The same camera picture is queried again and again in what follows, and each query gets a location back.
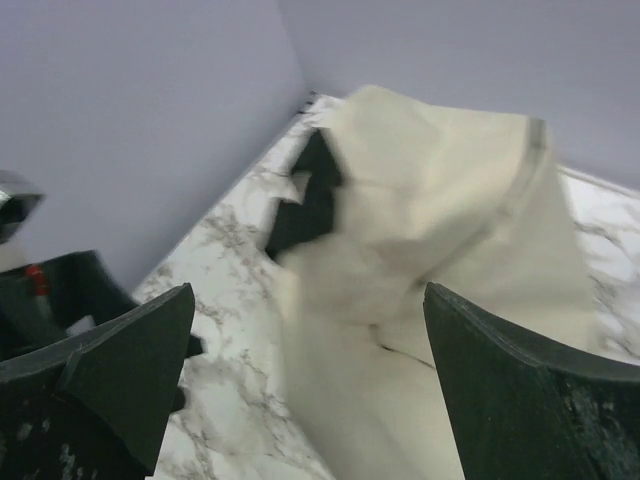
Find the white marble surface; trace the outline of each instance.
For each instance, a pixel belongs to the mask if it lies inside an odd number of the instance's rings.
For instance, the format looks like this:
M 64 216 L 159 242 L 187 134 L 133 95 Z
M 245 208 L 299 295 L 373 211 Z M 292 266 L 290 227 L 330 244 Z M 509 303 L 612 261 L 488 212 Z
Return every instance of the white marble surface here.
M 153 478 L 330 480 L 282 401 L 278 325 L 269 302 L 276 271 L 256 249 L 279 173 L 339 100 L 320 97 L 300 121 L 182 240 L 137 290 L 140 301 L 191 282 L 194 332 L 208 352 L 185 362 L 189 407 L 172 416 Z M 594 279 L 606 340 L 640 359 L 640 199 L 564 178 Z

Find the white wall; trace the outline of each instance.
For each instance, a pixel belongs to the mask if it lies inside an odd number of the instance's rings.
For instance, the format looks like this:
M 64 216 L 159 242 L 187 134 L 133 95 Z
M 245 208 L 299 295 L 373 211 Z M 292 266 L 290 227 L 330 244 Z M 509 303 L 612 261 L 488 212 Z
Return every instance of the white wall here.
M 48 194 L 19 241 L 128 288 L 306 94 L 275 0 L 3 0 L 0 65 L 0 168 Z
M 565 164 L 640 189 L 640 2 L 280 4 L 310 88 L 541 117 Z

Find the cream cloth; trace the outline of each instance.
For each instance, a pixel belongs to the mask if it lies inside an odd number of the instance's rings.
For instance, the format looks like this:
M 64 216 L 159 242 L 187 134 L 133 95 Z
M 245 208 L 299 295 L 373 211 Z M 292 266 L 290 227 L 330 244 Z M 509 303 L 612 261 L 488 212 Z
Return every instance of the cream cloth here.
M 460 480 L 422 313 L 427 281 L 595 351 L 546 126 L 367 86 L 323 134 L 346 182 L 335 232 L 280 258 L 289 408 L 338 480 Z

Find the red component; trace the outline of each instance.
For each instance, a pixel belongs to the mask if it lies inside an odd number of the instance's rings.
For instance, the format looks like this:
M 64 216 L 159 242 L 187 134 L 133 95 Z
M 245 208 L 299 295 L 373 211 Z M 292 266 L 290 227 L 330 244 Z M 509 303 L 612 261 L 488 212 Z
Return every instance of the red component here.
M 49 295 L 49 291 L 51 290 L 49 281 L 42 271 L 42 268 L 40 268 L 40 265 L 29 265 L 25 268 L 24 273 L 33 282 L 36 297 Z

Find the gray marble veining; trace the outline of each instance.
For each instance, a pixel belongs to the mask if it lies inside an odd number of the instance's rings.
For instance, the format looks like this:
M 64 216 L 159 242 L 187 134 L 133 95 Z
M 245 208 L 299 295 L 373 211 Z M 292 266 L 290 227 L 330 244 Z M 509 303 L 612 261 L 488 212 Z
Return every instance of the gray marble veining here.
M 256 249 L 271 199 L 290 191 L 283 166 L 340 101 L 321 96 L 140 286 L 145 301 L 191 282 L 194 332 L 208 352 L 185 362 L 190 402 L 173 415 L 155 479 L 330 480 L 282 400 L 276 267 Z M 603 342 L 640 364 L 640 199 L 564 177 L 603 324 Z

